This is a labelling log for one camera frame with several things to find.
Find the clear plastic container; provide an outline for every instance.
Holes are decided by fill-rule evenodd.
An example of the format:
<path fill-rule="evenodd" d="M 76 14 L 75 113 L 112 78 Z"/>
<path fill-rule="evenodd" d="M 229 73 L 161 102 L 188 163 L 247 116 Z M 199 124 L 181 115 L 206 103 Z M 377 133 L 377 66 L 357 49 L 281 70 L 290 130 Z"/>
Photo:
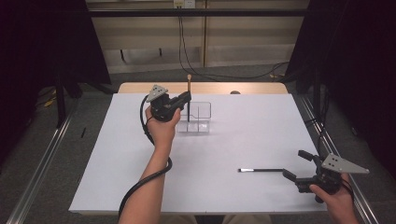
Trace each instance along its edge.
<path fill-rule="evenodd" d="M 211 104 L 209 102 L 191 102 L 190 119 L 188 105 L 184 105 L 181 118 L 177 124 L 179 133 L 208 133 L 211 118 Z"/>

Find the black curtain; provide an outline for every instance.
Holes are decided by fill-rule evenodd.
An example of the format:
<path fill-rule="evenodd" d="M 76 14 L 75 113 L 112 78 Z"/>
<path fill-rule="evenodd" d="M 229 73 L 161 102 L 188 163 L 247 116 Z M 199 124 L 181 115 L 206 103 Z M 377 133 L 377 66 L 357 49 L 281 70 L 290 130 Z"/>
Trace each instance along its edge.
<path fill-rule="evenodd" d="M 312 0 L 287 80 L 306 92 L 316 80 L 346 113 L 373 155 L 396 177 L 396 2 Z"/>
<path fill-rule="evenodd" d="M 71 95 L 78 82 L 110 83 L 84 0 L 0 1 L 0 161 L 33 117 L 37 93 L 60 74 Z"/>

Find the white table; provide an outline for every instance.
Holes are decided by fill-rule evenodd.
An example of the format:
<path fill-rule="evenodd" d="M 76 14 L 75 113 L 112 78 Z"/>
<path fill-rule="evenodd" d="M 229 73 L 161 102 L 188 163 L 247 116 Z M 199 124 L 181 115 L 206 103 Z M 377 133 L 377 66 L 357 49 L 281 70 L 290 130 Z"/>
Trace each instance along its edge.
<path fill-rule="evenodd" d="M 196 94 L 191 88 L 193 101 L 212 104 L 210 132 L 177 133 L 171 153 L 174 166 L 165 179 L 163 213 L 326 210 L 315 202 L 314 194 L 299 193 L 281 173 L 237 173 L 238 168 L 286 168 L 298 177 L 315 174 L 314 163 L 297 156 L 299 149 L 317 152 L 291 95 Z M 113 96 L 70 211 L 117 214 L 122 197 L 141 176 L 153 149 L 139 120 L 144 95 Z"/>

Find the metal bracket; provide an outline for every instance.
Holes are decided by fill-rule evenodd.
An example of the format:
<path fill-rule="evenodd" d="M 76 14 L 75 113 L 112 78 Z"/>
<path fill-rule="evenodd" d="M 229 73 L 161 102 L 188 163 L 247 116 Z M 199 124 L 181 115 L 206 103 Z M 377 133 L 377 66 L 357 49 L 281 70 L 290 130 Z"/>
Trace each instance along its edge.
<path fill-rule="evenodd" d="M 329 154 L 326 160 L 321 164 L 322 168 L 327 170 L 335 171 L 337 173 L 348 173 L 348 174 L 369 174 L 370 171 L 355 163 L 347 161 L 334 154 Z"/>
<path fill-rule="evenodd" d="M 154 85 L 149 92 L 148 99 L 146 100 L 147 103 L 150 103 L 151 101 L 157 99 L 158 97 L 166 94 L 168 92 L 168 89 L 159 86 L 159 85 Z"/>

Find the hand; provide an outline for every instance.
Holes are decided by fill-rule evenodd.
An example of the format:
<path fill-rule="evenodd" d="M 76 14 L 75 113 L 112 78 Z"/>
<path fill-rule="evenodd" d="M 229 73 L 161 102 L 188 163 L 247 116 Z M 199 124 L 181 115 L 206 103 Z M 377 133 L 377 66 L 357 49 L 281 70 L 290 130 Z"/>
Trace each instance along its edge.
<path fill-rule="evenodd" d="M 146 109 L 146 118 L 148 119 L 148 131 L 151 134 L 154 145 L 158 146 L 170 146 L 175 137 L 176 125 L 180 120 L 180 109 L 178 108 L 171 120 L 168 122 L 162 122 L 156 120 L 151 115 L 151 106 Z"/>
<path fill-rule="evenodd" d="M 341 174 L 341 177 L 349 183 L 347 174 Z M 333 223 L 359 223 L 353 210 L 352 197 L 344 186 L 333 195 L 328 194 L 317 185 L 311 185 L 309 188 L 327 204 L 327 209 Z"/>

